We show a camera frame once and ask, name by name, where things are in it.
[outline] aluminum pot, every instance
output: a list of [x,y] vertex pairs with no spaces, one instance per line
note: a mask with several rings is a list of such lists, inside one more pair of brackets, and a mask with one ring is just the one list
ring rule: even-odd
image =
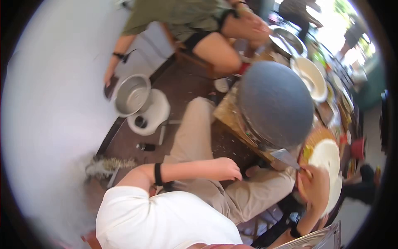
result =
[[280,53],[289,60],[292,57],[288,48],[283,44],[281,39],[275,37],[276,34],[279,34],[283,36],[283,38],[286,40],[286,42],[289,45],[291,45],[291,49],[293,49],[293,52],[294,51],[297,52],[297,56],[307,58],[308,55],[307,47],[295,34],[277,25],[271,25],[269,29],[270,29],[269,38],[271,39],[276,52]]
[[115,108],[120,117],[145,112],[150,106],[151,84],[146,75],[136,74],[127,77],[117,90]]

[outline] chair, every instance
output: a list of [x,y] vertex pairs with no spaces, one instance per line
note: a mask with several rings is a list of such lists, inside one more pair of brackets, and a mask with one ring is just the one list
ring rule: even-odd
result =
[[[169,28],[167,27],[166,23],[161,23],[162,28],[166,34],[167,40],[169,41],[171,47],[174,49],[174,52],[176,54],[176,59],[178,63],[182,63],[184,59],[191,61],[195,63],[196,65],[199,65],[203,68],[206,69],[206,74],[209,78],[215,78],[215,73],[214,73],[214,65],[202,60],[198,56],[194,55],[192,52],[188,52],[184,45],[183,42],[177,40],[173,34],[170,32]],[[234,44],[236,39],[229,39],[229,42],[231,45]]]

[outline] black strap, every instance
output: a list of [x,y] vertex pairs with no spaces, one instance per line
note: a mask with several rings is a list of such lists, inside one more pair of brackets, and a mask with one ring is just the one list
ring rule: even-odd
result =
[[297,231],[297,224],[295,224],[290,230],[290,236],[293,238],[300,238],[302,235]]
[[236,6],[237,6],[238,4],[245,4],[245,5],[247,5],[246,2],[239,1],[239,2],[234,3],[234,4],[232,5],[232,7],[234,7],[234,9],[236,9]]
[[160,163],[155,163],[155,184],[156,186],[163,186],[162,176],[160,175]]
[[130,54],[134,51],[135,49],[133,49],[131,52],[129,52],[128,54],[120,54],[120,53],[115,53],[113,52],[112,54],[114,56],[117,56],[124,64],[126,64],[127,60],[129,59]]

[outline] white bowl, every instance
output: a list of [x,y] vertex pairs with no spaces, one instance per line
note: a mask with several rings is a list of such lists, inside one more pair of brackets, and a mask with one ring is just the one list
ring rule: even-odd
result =
[[[326,87],[325,79],[323,78],[319,69],[314,63],[312,63],[312,61],[304,57],[297,57],[296,62],[301,70],[301,74],[310,78],[315,85],[315,88],[311,92],[310,83],[306,82],[306,80],[303,80],[304,84],[310,91],[312,99],[318,103],[325,102],[326,98],[328,97],[328,88]],[[290,60],[290,68],[298,76],[300,76],[299,72],[297,71],[297,65],[293,59]]]

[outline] hand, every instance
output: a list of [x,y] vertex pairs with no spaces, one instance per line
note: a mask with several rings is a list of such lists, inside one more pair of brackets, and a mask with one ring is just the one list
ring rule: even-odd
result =
[[315,26],[316,26],[317,28],[323,27],[322,23],[320,23],[320,22],[316,22],[316,23],[314,23],[314,24],[315,24]]
[[302,182],[304,195],[312,208],[322,213],[329,201],[329,172],[324,167],[300,166],[312,175],[312,178],[308,177],[305,172],[300,172],[297,175],[298,180]]
[[255,32],[269,32],[268,25],[258,15],[250,11],[242,11],[239,13],[240,17],[247,22]]
[[114,71],[111,70],[110,68],[106,69],[105,75],[103,77],[103,81],[105,82],[105,86],[109,87],[111,85],[111,78],[114,74]]
[[322,219],[320,219],[317,230],[321,230],[322,228],[324,228],[326,225],[326,222],[328,222],[328,219],[329,219],[328,214],[326,214]]
[[213,160],[205,160],[200,162],[204,178],[224,181],[224,180],[242,180],[242,174],[234,160],[227,157],[219,157]]

